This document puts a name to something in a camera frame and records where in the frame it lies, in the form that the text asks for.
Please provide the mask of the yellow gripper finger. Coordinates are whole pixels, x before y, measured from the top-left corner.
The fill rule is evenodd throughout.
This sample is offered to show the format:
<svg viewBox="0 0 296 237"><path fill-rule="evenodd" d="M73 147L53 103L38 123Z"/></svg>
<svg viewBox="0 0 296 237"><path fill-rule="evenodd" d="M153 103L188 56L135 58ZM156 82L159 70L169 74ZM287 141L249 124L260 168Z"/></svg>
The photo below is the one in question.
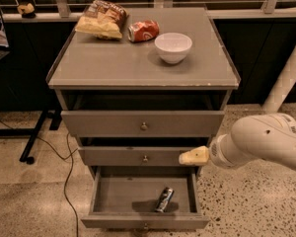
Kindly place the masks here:
<svg viewBox="0 0 296 237"><path fill-rule="evenodd" d="M209 160L209 150L206 146L200 146L182 153L179 156L179 163L182 165L203 166Z"/></svg>

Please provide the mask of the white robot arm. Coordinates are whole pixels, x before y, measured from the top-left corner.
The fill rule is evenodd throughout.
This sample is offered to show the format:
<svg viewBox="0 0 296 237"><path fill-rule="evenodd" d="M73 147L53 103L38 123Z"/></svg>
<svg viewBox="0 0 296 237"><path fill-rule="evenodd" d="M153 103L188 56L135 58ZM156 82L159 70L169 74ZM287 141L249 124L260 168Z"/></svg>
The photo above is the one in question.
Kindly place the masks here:
<svg viewBox="0 0 296 237"><path fill-rule="evenodd" d="M282 113L238 119L227 134L179 156L181 165L203 166L211 160L222 168L238 168L256 159L296 171L296 120Z"/></svg>

